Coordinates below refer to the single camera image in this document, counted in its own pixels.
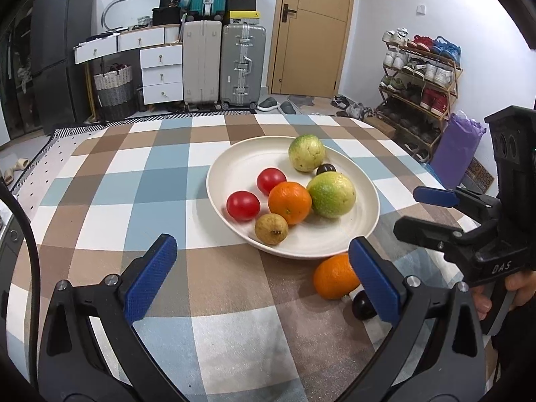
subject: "plaid tablecloth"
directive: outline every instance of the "plaid tablecloth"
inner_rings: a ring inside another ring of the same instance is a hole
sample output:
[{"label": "plaid tablecloth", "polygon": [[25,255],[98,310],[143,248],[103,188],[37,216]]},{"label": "plaid tablecloth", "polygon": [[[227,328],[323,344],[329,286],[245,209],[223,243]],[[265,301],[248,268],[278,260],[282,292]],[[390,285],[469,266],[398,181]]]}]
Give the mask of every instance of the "plaid tablecloth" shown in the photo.
[{"label": "plaid tablecloth", "polygon": [[[416,186],[439,183],[367,124],[328,116],[167,119],[92,133],[52,182],[32,222],[42,318],[58,280],[78,286],[121,273],[166,232],[177,240],[178,259],[134,326],[176,386],[192,401],[334,400],[389,326],[377,318],[357,321],[348,297],[316,295],[317,261],[283,259],[244,243],[218,218],[205,188],[208,168],[231,144],[310,133],[350,157],[376,185],[381,216],[369,240],[383,258],[429,285],[461,279],[442,254],[397,241],[393,224],[403,215],[466,229],[474,224],[456,210],[417,204]],[[28,289],[28,274],[27,256],[19,258],[18,289]],[[126,380],[94,326],[112,371]]]}]

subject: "orange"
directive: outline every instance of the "orange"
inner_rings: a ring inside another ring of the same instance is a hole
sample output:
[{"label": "orange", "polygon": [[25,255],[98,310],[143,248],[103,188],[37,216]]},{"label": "orange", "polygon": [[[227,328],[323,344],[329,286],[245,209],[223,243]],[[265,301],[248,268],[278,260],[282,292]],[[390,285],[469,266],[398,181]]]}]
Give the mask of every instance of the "orange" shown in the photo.
[{"label": "orange", "polygon": [[324,260],[313,275],[313,285],[324,299],[341,299],[357,289],[359,284],[361,283],[350,265],[348,253]]},{"label": "orange", "polygon": [[285,218],[287,224],[296,225],[303,221],[309,212],[313,200],[301,184],[285,181],[279,183],[268,195],[268,208],[272,213]]}]

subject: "silver suitcase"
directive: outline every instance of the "silver suitcase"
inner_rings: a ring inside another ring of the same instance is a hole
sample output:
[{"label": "silver suitcase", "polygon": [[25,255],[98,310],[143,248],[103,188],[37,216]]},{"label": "silver suitcase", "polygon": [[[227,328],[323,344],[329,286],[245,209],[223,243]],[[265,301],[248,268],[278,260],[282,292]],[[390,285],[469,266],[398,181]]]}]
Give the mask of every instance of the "silver suitcase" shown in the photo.
[{"label": "silver suitcase", "polygon": [[219,21],[184,23],[182,69],[185,104],[218,103],[220,51]]},{"label": "silver suitcase", "polygon": [[260,25],[231,24],[223,28],[220,97],[229,106],[257,108],[266,47],[266,29]]}]

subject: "dark gray refrigerator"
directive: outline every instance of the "dark gray refrigerator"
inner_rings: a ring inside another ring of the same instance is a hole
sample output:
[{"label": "dark gray refrigerator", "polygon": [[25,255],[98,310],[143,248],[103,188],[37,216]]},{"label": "dark gray refrigerator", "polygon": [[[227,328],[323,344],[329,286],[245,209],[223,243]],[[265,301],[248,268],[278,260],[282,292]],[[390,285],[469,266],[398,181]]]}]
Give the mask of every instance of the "dark gray refrigerator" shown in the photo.
[{"label": "dark gray refrigerator", "polygon": [[84,66],[73,47],[91,35],[93,0],[36,0],[31,15],[31,73],[45,134],[90,114]]}]

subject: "white plate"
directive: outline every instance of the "white plate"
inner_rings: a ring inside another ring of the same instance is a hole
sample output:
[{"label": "white plate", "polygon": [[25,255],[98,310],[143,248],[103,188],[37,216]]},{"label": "white plate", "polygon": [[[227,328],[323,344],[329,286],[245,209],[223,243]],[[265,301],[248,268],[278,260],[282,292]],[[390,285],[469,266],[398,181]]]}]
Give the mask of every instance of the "white plate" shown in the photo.
[{"label": "white plate", "polygon": [[352,160],[326,147],[324,163],[331,163],[337,172],[354,184],[357,200],[348,214],[339,219],[326,219],[311,213],[302,223],[292,226],[287,238],[276,246],[267,246],[255,235],[255,220],[237,222],[226,209],[227,198],[238,190],[255,194],[261,202],[261,216],[269,213],[267,197],[257,188],[257,176],[266,168],[278,168],[287,181],[307,184],[315,172],[296,171],[288,159],[288,148],[294,138],[266,136],[235,143],[222,153],[208,170],[208,199],[224,223],[248,243],[263,251],[295,259],[330,257],[347,252],[350,241],[357,236],[368,237],[380,218],[380,200],[376,188]]}]

